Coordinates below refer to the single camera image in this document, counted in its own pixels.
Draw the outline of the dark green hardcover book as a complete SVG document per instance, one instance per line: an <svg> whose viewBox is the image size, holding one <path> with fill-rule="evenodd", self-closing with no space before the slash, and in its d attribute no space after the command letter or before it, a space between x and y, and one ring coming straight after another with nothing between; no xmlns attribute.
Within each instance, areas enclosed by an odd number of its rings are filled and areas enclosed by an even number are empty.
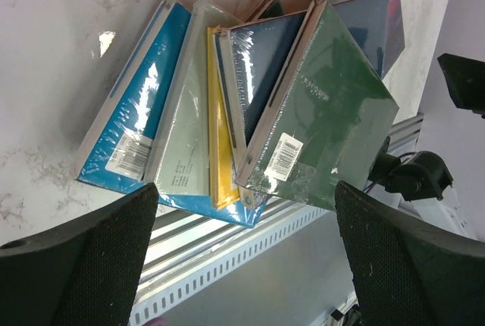
<svg viewBox="0 0 485 326"><path fill-rule="evenodd" d="M327 2L312 2L237 171L258 193L334 210L362 189L399 107Z"/></svg>

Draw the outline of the yellow paperback book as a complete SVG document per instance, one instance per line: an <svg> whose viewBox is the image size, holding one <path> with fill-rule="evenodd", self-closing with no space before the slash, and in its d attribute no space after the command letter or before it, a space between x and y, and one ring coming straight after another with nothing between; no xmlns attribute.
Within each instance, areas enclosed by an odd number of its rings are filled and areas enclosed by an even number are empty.
<svg viewBox="0 0 485 326"><path fill-rule="evenodd" d="M233 183L233 153L227 126L215 43L217 27L207 29L209 176L212 205L220 210L239 201Z"/></svg>

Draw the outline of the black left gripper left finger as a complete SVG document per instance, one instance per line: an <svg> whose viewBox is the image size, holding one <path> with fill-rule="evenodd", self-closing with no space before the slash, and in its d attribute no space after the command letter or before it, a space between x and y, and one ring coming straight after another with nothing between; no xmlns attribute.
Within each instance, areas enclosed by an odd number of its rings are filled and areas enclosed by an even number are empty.
<svg viewBox="0 0 485 326"><path fill-rule="evenodd" d="M158 207L152 183L1 247L3 325L126 325Z"/></svg>

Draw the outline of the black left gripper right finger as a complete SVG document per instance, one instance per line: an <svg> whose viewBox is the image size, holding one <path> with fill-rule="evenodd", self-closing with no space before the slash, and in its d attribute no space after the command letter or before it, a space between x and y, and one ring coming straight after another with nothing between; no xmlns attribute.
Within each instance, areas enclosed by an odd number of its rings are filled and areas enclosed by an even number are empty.
<svg viewBox="0 0 485 326"><path fill-rule="evenodd" d="M484 244L340 181L336 218L365 325L482 325Z"/></svg>

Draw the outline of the navy blue hardcover book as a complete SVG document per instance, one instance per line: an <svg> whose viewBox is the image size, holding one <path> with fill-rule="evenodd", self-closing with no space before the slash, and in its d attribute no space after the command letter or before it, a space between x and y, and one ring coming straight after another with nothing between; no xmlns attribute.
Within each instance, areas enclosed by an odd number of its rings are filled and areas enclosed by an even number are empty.
<svg viewBox="0 0 485 326"><path fill-rule="evenodd" d="M292 48L304 11L257 20L212 35L233 159L247 144Z"/></svg>

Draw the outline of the pale green plastic file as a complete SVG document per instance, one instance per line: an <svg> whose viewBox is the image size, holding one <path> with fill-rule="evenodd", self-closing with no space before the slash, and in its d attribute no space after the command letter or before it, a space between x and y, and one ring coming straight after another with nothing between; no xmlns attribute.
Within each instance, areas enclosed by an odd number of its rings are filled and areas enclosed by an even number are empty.
<svg viewBox="0 0 485 326"><path fill-rule="evenodd" d="M144 176L162 197L209 194L207 29L238 22L210 0L192 7Z"/></svg>

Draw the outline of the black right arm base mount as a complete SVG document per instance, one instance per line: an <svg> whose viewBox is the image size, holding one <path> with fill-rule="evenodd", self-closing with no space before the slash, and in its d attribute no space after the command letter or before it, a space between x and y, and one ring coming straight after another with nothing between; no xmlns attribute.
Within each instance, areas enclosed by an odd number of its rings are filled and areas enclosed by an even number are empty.
<svg viewBox="0 0 485 326"><path fill-rule="evenodd" d="M388 153L387 137L378 152L364 189L369 193L376 185L388 193L398 193L408 202L435 198L443 200L443 192L453 184L453 177L444 160L428 151Z"/></svg>

